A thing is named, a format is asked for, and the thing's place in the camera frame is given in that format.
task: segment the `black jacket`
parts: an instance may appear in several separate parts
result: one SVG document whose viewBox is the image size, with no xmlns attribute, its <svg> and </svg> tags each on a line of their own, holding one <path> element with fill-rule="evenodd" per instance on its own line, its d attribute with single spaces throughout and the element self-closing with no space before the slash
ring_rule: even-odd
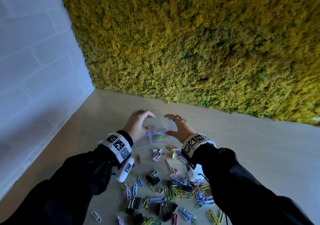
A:
<svg viewBox="0 0 320 225">
<path fill-rule="evenodd" d="M 202 165 L 215 203 L 233 225 L 313 224 L 292 199 L 275 195 L 241 166 L 234 151 L 203 144 L 192 158 Z M 66 159 L 2 224 L 83 224 L 92 196 L 108 186 L 114 166 L 110 160 L 110 151 L 103 145 Z"/>
</svg>

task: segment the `wristband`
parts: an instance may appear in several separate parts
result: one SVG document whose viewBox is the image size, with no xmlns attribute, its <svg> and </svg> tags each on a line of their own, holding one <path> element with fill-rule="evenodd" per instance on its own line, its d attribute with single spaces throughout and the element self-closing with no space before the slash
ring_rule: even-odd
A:
<svg viewBox="0 0 320 225">
<path fill-rule="evenodd" d="M 113 132 L 108 134 L 108 136 L 99 141 L 98 144 L 103 144 L 113 152 L 120 167 L 122 167 L 131 156 L 132 149 L 129 142 L 119 133 Z"/>
<path fill-rule="evenodd" d="M 192 169 L 196 168 L 197 164 L 193 164 L 192 156 L 195 150 L 202 144 L 211 143 L 216 147 L 216 144 L 211 141 L 206 135 L 195 133 L 189 136 L 183 143 L 181 153 L 186 158 Z"/>
</svg>

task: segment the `wooden table surface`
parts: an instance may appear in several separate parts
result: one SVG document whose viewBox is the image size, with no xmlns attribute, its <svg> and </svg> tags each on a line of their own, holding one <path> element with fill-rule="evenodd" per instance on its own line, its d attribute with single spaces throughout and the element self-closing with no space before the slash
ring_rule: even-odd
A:
<svg viewBox="0 0 320 225">
<path fill-rule="evenodd" d="M 233 149 L 239 162 L 262 184 L 277 195 L 294 199 L 315 224 L 320 224 L 320 128 L 293 122 L 273 122 L 246 114 L 228 114 L 216 109 L 207 109 L 186 104 L 167 104 L 159 99 L 142 98 L 96 89 L 82 104 L 70 120 L 62 127 L 35 162 L 0 201 L 0 222 L 8 218 L 19 206 L 27 193 L 40 181 L 50 178 L 63 161 L 75 154 L 93 150 L 97 142 L 108 133 L 121 129 L 130 114 L 138 109 L 151 110 L 157 117 L 164 114 L 179 114 L 195 128 L 216 142 L 218 147 Z M 141 157 L 135 161 L 132 171 L 139 174 L 144 187 L 138 187 L 138 196 L 145 198 L 165 196 L 153 193 L 147 186 L 145 176 L 156 170 L 161 184 L 166 187 L 170 170 L 166 157 L 159 162 L 152 160 L 152 149 L 181 144 L 173 138 L 157 145 L 133 149 L 132 155 Z M 186 168 L 179 160 L 171 161 L 179 175 L 186 175 Z M 199 224 L 212 224 L 208 210 L 218 207 L 197 209 L 196 199 L 177 201 L 178 209 L 185 208 L 196 215 Z M 128 215 L 126 191 L 114 177 L 101 195 L 94 196 L 88 214 L 96 211 L 102 218 L 101 224 L 118 224 L 121 216 L 125 224 Z M 154 208 L 140 209 L 144 216 L 154 216 Z M 87 216 L 84 224 L 96 224 Z M 178 215 L 178 224 L 190 224 Z"/>
</svg>

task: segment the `person's left hand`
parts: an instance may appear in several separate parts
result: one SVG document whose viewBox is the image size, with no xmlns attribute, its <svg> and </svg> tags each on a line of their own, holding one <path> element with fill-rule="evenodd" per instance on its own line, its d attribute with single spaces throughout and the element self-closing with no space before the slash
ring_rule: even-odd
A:
<svg viewBox="0 0 320 225">
<path fill-rule="evenodd" d="M 153 131 L 155 128 L 153 125 L 142 127 L 142 123 L 145 118 L 155 118 L 155 115 L 149 110 L 141 109 L 135 111 L 128 119 L 124 128 L 122 128 L 123 131 L 130 135 L 133 143 L 143 138 L 146 135 L 147 130 Z"/>
</svg>

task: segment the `person's right hand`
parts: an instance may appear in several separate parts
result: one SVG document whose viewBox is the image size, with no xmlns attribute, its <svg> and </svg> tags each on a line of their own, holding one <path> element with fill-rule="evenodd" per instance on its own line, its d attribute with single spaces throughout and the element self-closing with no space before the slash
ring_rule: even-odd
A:
<svg viewBox="0 0 320 225">
<path fill-rule="evenodd" d="M 192 134 L 197 133 L 189 124 L 189 122 L 187 122 L 184 118 L 182 118 L 179 115 L 174 115 L 174 114 L 166 114 L 165 115 L 166 118 L 169 118 L 171 120 L 173 120 L 175 117 L 177 117 L 174 120 L 174 123 L 176 124 L 178 131 L 173 131 L 173 130 L 168 130 L 165 134 L 175 137 L 176 139 L 178 139 L 179 142 L 181 142 L 182 144 L 184 143 L 184 141 L 190 137 Z"/>
</svg>

